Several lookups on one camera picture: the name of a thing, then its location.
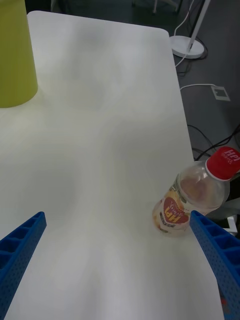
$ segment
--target yellow cup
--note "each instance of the yellow cup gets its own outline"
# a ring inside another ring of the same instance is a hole
[[[38,91],[24,0],[0,0],[0,108],[21,105]]]

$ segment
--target transparent bottle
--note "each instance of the transparent bottle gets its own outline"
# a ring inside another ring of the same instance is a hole
[[[179,173],[152,217],[164,233],[180,236],[189,226],[192,210],[203,215],[219,208],[228,198],[230,179],[240,170],[240,153],[218,149],[207,161],[196,161]]]

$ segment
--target bottle cap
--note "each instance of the bottle cap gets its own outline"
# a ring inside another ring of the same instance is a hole
[[[230,180],[240,170],[240,153],[229,146],[219,148],[206,161],[207,172],[219,180]]]

